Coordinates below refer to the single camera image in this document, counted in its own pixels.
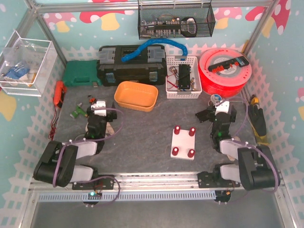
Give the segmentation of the white work glove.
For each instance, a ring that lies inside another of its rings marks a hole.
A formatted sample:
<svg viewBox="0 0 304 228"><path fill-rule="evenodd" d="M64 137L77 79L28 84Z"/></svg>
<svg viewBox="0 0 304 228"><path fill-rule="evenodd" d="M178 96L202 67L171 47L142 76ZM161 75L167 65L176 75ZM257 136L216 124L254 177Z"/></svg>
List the white work glove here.
<svg viewBox="0 0 304 228"><path fill-rule="evenodd" d="M111 124L110 123L107 123L106 124L106 131L105 131L106 134L109 134L109 135L113 135L115 133L114 129L112 128Z"/></svg>

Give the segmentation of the white peg base plate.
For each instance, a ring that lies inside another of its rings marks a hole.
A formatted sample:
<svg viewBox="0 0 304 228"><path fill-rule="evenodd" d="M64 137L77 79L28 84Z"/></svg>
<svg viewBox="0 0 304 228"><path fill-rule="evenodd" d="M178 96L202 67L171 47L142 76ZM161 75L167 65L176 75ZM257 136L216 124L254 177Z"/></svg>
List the white peg base plate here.
<svg viewBox="0 0 304 228"><path fill-rule="evenodd" d="M172 156L170 153L171 158L190 160L190 161L194 160L195 155L193 158L188 158L187 154L190 149L195 150L196 134L193 137L191 137L189 136L189 130L180 130L180 133L178 135L175 135L173 131L174 129L172 130L172 141L171 141L170 152L172 152L173 147L178 147L179 153L177 156Z"/></svg>

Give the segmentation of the small red spring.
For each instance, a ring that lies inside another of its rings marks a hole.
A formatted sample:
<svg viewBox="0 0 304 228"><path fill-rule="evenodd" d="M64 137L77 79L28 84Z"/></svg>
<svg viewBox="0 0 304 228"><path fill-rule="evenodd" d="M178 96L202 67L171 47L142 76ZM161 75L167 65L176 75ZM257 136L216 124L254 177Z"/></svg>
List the small red spring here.
<svg viewBox="0 0 304 228"><path fill-rule="evenodd" d="M194 150L194 149L190 149L190 150L188 151L188 154L187 154L188 158L193 158L194 155L195 155L195 150Z"/></svg>
<svg viewBox="0 0 304 228"><path fill-rule="evenodd" d="M171 155L172 156L177 156L179 153L179 148L178 147L173 147Z"/></svg>

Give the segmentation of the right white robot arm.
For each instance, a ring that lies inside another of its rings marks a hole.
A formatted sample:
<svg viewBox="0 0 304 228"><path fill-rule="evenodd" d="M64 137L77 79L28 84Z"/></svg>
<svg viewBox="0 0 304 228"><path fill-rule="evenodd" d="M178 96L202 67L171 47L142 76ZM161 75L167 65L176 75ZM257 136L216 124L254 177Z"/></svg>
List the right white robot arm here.
<svg viewBox="0 0 304 228"><path fill-rule="evenodd" d="M251 145L230 135L230 125L236 120L237 110L229 100L216 101L195 116L201 123L212 123L210 138L213 149L237 161L216 164L211 173L198 173L200 188L228 188L240 184L247 191L277 191L281 179L270 148Z"/></svg>

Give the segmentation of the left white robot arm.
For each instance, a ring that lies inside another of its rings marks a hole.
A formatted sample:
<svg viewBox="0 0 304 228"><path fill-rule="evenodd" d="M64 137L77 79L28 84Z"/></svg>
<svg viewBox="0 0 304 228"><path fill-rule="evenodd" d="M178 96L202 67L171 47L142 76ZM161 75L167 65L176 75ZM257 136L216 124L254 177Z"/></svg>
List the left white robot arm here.
<svg viewBox="0 0 304 228"><path fill-rule="evenodd" d="M86 156L97 155L103 148L105 140L114 137L119 129L107 133L107 124L117 119L117 114L123 114L112 107L106 107L105 101L98 100L87 109L86 132L78 140L69 140L66 143L50 141L33 172L36 181L51 184L55 187L65 187L72 182L89 182L95 168L86 165L77 165L76 161Z"/></svg>

